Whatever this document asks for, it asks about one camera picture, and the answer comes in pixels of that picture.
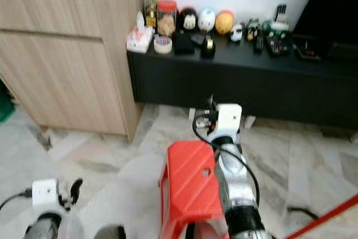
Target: shelf top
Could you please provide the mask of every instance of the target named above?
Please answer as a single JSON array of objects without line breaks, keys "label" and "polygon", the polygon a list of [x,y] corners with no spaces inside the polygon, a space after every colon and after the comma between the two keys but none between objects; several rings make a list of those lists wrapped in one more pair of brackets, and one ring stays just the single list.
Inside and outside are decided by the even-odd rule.
[{"label": "shelf top", "polygon": [[232,43],[227,37],[215,34],[216,52],[213,59],[200,57],[200,49],[194,54],[175,55],[174,50],[169,54],[158,54],[154,51],[153,42],[147,53],[133,53],[142,58],[162,58],[165,60],[189,61],[197,64],[233,65],[243,68],[264,69],[273,72],[298,73],[307,76],[320,76],[338,79],[353,79],[358,81],[358,61],[322,60],[313,62],[300,60],[294,52],[287,56],[271,57],[267,47],[261,54],[253,51],[253,43],[242,40],[240,44]]}]

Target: glass jar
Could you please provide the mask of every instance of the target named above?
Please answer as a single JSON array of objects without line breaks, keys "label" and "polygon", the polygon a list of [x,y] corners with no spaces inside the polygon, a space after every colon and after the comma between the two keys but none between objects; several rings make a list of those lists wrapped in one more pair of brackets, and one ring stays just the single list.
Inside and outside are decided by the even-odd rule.
[{"label": "glass jar", "polygon": [[174,0],[158,1],[158,33],[163,36],[171,36],[175,31],[177,19],[177,2]]}]

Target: black tv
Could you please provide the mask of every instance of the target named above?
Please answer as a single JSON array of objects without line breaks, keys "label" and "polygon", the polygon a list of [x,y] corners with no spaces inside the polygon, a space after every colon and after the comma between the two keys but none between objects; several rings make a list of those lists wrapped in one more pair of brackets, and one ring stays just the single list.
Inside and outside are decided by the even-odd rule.
[{"label": "black tv", "polygon": [[324,58],[358,60],[358,0],[309,0],[294,36],[312,39]]}]

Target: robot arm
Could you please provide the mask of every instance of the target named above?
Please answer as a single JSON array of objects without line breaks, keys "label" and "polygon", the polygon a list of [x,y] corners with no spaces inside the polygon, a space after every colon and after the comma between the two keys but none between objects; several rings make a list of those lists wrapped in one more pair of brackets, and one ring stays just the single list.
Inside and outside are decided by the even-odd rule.
[{"label": "robot arm", "polygon": [[[225,220],[229,227],[230,238],[235,239],[271,239],[265,231],[258,212],[260,195],[258,184],[252,171],[242,156],[240,145],[236,145],[242,109],[237,104],[224,104],[201,115],[207,118],[208,138],[201,137],[213,146],[215,155],[215,176],[219,183],[219,197]],[[248,172],[253,176],[256,186],[256,198],[247,179]]]}]

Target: silver metal part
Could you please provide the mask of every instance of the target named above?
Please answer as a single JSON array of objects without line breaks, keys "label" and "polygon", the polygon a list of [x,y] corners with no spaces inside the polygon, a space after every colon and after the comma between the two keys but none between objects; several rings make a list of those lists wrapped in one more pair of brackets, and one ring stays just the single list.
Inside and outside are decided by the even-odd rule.
[{"label": "silver metal part", "polygon": [[[246,162],[235,144],[225,144],[222,148]],[[215,164],[215,176],[219,183],[219,197],[224,213],[239,205],[257,207],[247,179],[247,169],[234,156],[221,152]]]},{"label": "silver metal part", "polygon": [[23,239],[56,239],[58,230],[51,219],[39,219],[32,225]]},{"label": "silver metal part", "polygon": [[245,231],[241,232],[230,239],[272,239],[266,231]]}]

